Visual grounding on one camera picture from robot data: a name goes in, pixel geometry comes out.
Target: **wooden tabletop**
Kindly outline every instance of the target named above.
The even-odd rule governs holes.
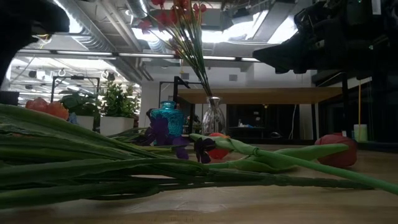
[[[224,104],[315,104],[341,94],[340,87],[232,88],[211,89]],[[203,89],[180,89],[178,95],[190,103],[206,103]]]
[[[270,150],[283,146],[265,146]],[[398,184],[398,154],[360,151],[352,168]],[[300,168],[288,175],[333,177]],[[380,190],[225,187],[179,190],[118,202],[80,200],[0,211],[0,223],[398,223],[398,196]]]

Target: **glass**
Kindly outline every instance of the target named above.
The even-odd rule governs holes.
[[[203,116],[201,134],[211,133],[226,134],[225,117],[220,109],[220,97],[212,96],[207,98],[208,109]]]
[[[173,135],[173,137],[181,136],[184,124],[183,113],[180,110],[174,109],[174,101],[163,101],[160,103],[160,107],[160,109],[152,110],[150,116],[156,119],[158,114],[162,115],[163,118],[167,119],[169,135]]]

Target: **white planter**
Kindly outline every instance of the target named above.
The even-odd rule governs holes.
[[[102,117],[101,134],[109,136],[112,134],[119,134],[134,127],[134,118],[115,118],[115,117]]]
[[[94,126],[94,117],[93,116],[76,116],[77,119],[77,123],[79,124],[79,126],[89,129],[89,130],[93,130],[93,126]]]

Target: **purple flower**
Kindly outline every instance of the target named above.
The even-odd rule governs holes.
[[[169,135],[169,122],[167,118],[163,118],[158,114],[156,118],[150,118],[150,128],[147,128],[145,136],[149,144],[156,141],[156,146],[164,146],[167,136]]]
[[[193,149],[197,154],[198,162],[203,164],[207,164],[211,161],[208,151],[215,149],[216,142],[211,139],[202,140],[202,138],[198,139],[193,145]]]
[[[188,152],[187,152],[187,150],[185,150],[185,146],[189,145],[189,142],[190,141],[183,138],[182,136],[179,136],[176,138],[171,136],[167,139],[168,145],[177,146],[177,147],[174,147],[174,150],[175,150],[175,155],[179,159],[188,159],[189,158]]]

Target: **ceiling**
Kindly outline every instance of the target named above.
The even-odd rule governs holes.
[[[153,48],[153,45],[159,44],[154,36],[143,35],[137,28],[141,20],[138,18],[131,20],[126,0],[54,1],[68,12],[71,19],[71,33],[55,35],[50,42],[39,42],[28,48],[159,53]],[[293,15],[311,3],[311,0],[206,1],[208,10],[204,14],[202,25],[204,55],[251,57],[254,50],[262,49],[270,44],[279,44],[297,31],[292,20]],[[151,14],[159,10],[150,0],[148,6]],[[236,22],[235,25],[221,31],[225,25],[225,17],[230,18],[238,8],[244,7],[247,8],[249,15],[244,17],[243,21]],[[63,74],[61,71],[66,72],[66,76],[79,74],[99,78],[101,85],[106,81],[108,72],[114,72],[116,82],[124,85],[171,80],[173,76],[179,75],[181,66],[185,73],[195,76],[187,64],[181,64],[180,60],[175,59],[105,60],[104,58],[102,60],[96,58],[93,60],[90,58],[88,60],[87,57],[76,59],[76,57],[65,56],[33,58],[34,55],[18,55],[12,63],[11,88],[23,92],[26,99],[37,96],[37,93],[43,93],[43,96],[48,95],[51,92],[52,76]],[[239,86],[244,86],[248,71],[252,68],[252,63],[249,62],[206,61],[205,63],[212,85],[227,85],[225,80],[233,74],[241,80],[238,82]],[[44,73],[46,75],[44,80],[30,78],[29,71],[31,70],[38,71],[40,74]],[[279,75],[277,79],[282,81],[284,77]],[[57,81],[58,87],[55,92],[67,89],[68,85],[79,85],[86,91],[96,91],[89,80],[64,80],[64,82],[67,84]],[[26,85],[32,85],[33,88],[28,90]]]

